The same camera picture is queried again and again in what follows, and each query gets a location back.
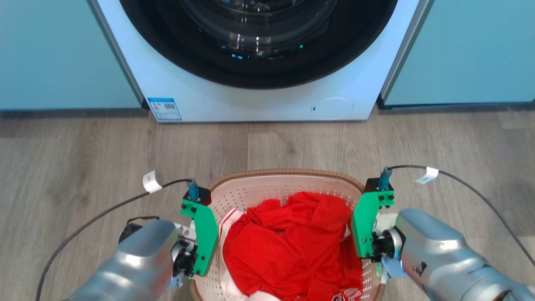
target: washing machine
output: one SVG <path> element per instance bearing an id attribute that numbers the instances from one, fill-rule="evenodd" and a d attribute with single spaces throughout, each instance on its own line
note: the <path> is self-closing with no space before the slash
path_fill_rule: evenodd
<path id="1" fill-rule="evenodd" d="M 159 122 L 368 118 L 422 0 L 93 0 Z"/>

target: white cable label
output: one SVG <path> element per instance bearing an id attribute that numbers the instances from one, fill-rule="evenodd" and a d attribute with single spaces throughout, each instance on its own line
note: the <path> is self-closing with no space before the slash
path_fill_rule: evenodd
<path id="1" fill-rule="evenodd" d="M 162 189 L 160 184 L 158 184 L 158 181 L 156 181 L 156 170 L 149 172 L 143 177 L 143 187 L 145 187 L 145 190 L 148 193 L 153 193 Z"/>
<path id="2" fill-rule="evenodd" d="M 427 172 L 425 173 L 423 177 L 416 180 L 417 183 L 425 184 L 438 176 L 438 169 L 436 168 L 427 167 L 426 171 Z"/>

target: red cloth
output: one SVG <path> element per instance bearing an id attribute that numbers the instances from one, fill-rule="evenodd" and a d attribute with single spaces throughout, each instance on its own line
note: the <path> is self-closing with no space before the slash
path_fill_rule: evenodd
<path id="1" fill-rule="evenodd" d="M 223 257 L 246 295 L 331 301 L 341 289 L 363 287 L 353 239 L 343 239 L 350 220 L 345 201 L 331 195 L 300 192 L 284 206 L 267 200 L 232 225 Z"/>

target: cabinet door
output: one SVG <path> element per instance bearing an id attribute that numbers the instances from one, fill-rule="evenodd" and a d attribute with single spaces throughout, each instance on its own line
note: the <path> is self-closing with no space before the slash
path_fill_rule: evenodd
<path id="1" fill-rule="evenodd" d="M 385 105 L 535 99 L 534 0 L 434 0 Z"/>
<path id="2" fill-rule="evenodd" d="M 2 0 L 0 110 L 139 108 L 83 0 Z"/>

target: white perforated basket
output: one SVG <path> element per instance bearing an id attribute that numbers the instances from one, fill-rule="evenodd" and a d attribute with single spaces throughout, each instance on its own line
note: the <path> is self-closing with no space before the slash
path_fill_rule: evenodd
<path id="1" fill-rule="evenodd" d="M 345 199 L 347 206 L 355 208 L 362 196 L 364 186 L 343 174 L 327 171 L 274 169 L 234 174 L 218 179 L 211 187 L 212 208 L 216 220 L 232 208 L 246 211 L 266 199 L 280 199 L 300 191 L 336 195 Z M 219 250 L 216 251 L 210 271 L 205 277 L 195 277 L 191 291 L 196 301 L 226 301 L 219 284 Z M 383 298 L 384 285 L 380 283 L 376 264 L 363 260 L 364 290 L 361 300 L 379 301 Z"/>

